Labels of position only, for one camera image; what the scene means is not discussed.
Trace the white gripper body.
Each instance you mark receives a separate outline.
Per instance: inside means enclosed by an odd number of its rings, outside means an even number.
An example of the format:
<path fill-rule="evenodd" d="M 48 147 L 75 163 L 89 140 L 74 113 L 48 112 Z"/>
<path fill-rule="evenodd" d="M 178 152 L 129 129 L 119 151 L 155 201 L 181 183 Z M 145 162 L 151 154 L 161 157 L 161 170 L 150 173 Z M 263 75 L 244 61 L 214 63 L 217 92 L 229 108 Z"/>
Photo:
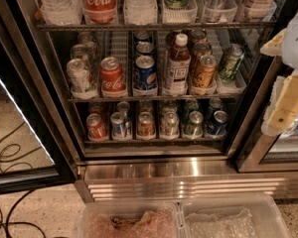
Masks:
<path fill-rule="evenodd" d="M 285 64 L 298 69 L 298 12 L 287 25 L 281 54 Z"/>

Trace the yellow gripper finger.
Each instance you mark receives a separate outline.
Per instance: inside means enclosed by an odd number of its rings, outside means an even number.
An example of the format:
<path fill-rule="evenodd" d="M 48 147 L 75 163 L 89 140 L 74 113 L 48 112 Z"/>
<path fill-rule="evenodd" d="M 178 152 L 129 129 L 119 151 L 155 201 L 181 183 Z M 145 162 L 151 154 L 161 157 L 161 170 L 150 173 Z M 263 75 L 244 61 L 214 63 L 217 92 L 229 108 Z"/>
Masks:
<path fill-rule="evenodd" d="M 277 35 L 275 35 L 270 41 L 265 43 L 261 48 L 260 52 L 263 55 L 269 57 L 279 57 L 281 56 L 281 46 L 286 30 L 281 30 Z"/>
<path fill-rule="evenodd" d="M 272 90 L 267 125 L 283 132 L 298 116 L 298 70 L 287 77 L 278 76 Z"/>

